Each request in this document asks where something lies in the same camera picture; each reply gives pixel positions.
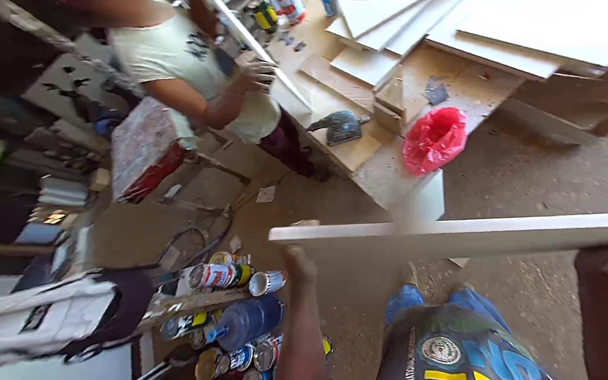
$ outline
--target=wooden plank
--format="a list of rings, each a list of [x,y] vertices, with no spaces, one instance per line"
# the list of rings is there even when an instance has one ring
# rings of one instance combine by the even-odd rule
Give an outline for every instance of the wooden plank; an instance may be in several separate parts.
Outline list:
[[[311,54],[299,65],[299,71],[372,112],[372,89],[366,83],[360,82],[343,72],[331,69],[330,61],[325,58],[317,54]]]
[[[480,2],[463,0],[429,32],[426,40],[436,48],[533,81],[545,80],[567,62],[565,58],[540,51],[457,33],[457,25],[479,7]]]
[[[351,38],[359,39],[420,1],[423,0],[338,0],[337,6]]]
[[[374,104],[374,118],[394,134],[403,133],[403,118],[379,103]]]
[[[487,0],[457,30],[608,67],[608,1]]]
[[[269,240],[299,244],[317,260],[336,262],[547,253],[608,244],[608,214],[442,220],[408,233],[392,223],[276,227]]]
[[[405,57],[461,0],[432,0],[386,49]]]
[[[369,84],[373,88],[381,85],[391,76],[401,58],[390,51],[375,53],[345,48],[334,58],[331,66]]]
[[[404,11],[396,18],[391,21],[386,22],[384,25],[372,30],[366,35],[360,37],[354,42],[362,46],[363,48],[367,48],[373,51],[381,51],[383,48],[388,45],[388,43],[393,39],[393,37],[397,36],[400,32],[402,32],[405,28],[407,28],[412,20],[421,13],[421,11],[434,0],[422,0],[417,5],[409,8]],[[328,32],[338,35],[343,39],[353,38],[350,35],[349,29],[344,23],[343,17],[337,17],[335,21],[333,21],[329,27],[326,29]]]

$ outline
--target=man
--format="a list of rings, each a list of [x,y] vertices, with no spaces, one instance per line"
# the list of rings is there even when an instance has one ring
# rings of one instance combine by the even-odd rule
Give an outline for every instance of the man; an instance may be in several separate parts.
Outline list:
[[[284,262],[291,299],[275,380],[324,378],[316,267],[299,247]],[[588,378],[608,380],[608,247],[583,249],[574,265]],[[550,377],[487,299],[464,285],[444,305],[428,305],[409,264],[405,285],[388,302],[378,380],[538,380]]]
[[[292,171],[318,181],[300,148],[297,127],[269,95],[275,65],[254,61],[229,81],[214,53],[215,15],[203,0],[187,14],[163,0],[65,0],[93,26],[109,28],[124,70],[153,97],[202,126],[228,129],[255,143]]]

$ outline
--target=red object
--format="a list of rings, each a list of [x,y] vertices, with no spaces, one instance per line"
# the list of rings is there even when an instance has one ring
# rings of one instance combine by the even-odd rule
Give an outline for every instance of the red object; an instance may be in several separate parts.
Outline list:
[[[440,168],[466,146],[466,115],[456,107],[434,109],[405,136],[405,166],[415,176]]]

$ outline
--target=wood panel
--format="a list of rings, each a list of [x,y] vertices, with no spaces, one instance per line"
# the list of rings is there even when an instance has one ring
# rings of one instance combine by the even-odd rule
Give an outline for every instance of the wood panel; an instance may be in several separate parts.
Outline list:
[[[276,227],[269,240],[300,244],[328,262],[547,253],[608,244],[608,214],[443,220],[408,233],[392,223]]]

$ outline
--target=plastic bottle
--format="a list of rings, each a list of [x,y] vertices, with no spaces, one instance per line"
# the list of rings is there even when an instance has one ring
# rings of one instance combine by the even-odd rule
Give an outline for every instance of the plastic bottle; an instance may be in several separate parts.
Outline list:
[[[283,322],[283,301],[273,294],[232,304],[208,332],[208,342],[217,340],[226,351],[234,351],[261,337]]]

